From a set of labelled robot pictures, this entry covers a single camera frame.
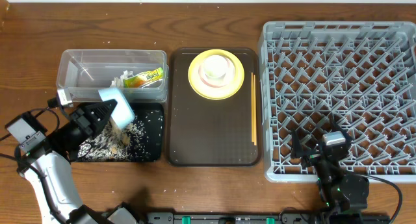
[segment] black and white speckled surface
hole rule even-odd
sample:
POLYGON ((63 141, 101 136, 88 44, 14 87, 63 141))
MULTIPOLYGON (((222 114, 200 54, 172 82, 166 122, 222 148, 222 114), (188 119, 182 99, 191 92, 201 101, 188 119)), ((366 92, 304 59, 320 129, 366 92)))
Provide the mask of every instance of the black and white speckled surface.
POLYGON ((93 140, 80 145, 78 157, 83 162, 153 162, 161 156, 164 115, 160 104, 131 105, 135 120, 124 130, 130 143, 124 145, 112 131, 109 122, 103 132, 93 140))

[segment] candy wrapper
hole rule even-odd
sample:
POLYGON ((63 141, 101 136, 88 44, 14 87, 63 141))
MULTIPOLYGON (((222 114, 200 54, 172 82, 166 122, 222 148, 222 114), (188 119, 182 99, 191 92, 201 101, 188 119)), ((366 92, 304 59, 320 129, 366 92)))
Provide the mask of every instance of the candy wrapper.
POLYGON ((141 88, 161 80, 162 77, 162 68, 157 68, 153 71, 144 71, 137 75, 133 75, 132 71, 124 71, 123 75, 121 75, 120 78, 116 77, 113 81, 111 81, 110 87, 141 88))

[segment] gray plastic crate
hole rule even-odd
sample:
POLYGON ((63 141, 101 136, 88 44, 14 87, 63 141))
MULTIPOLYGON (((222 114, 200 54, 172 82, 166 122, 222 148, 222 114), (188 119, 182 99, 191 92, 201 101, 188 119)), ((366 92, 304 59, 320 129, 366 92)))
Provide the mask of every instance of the gray plastic crate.
POLYGON ((266 178, 315 182, 290 157, 290 130, 314 147, 333 117, 354 139, 343 168, 416 182, 415 35, 410 22, 266 23, 258 45, 266 178))

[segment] brown tray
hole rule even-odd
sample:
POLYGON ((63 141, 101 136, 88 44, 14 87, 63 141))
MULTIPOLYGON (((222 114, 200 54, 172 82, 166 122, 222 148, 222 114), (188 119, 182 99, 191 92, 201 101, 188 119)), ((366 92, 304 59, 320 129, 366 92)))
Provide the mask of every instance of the brown tray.
MULTIPOLYGON (((256 79, 259 74, 257 55, 251 49, 225 49, 241 61, 244 82, 233 96, 213 101, 198 95, 188 80, 190 63, 208 49, 183 48, 172 57, 168 160, 175 166, 252 166, 261 158, 262 145, 258 130, 257 146, 252 143, 250 79, 251 72, 256 79)), ((259 101, 256 105, 261 116, 259 101)))

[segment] clear plastic container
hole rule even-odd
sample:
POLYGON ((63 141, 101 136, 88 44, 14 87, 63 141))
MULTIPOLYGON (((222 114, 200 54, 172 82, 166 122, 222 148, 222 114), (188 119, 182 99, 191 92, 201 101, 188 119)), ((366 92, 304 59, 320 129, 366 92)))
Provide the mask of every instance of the clear plastic container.
POLYGON ((129 102, 165 102, 168 94, 168 66, 164 51, 126 49, 69 49, 63 52, 57 87, 68 88, 72 101, 100 101, 98 90, 108 88, 124 71, 133 75, 163 69, 161 80, 143 88, 122 88, 129 102))

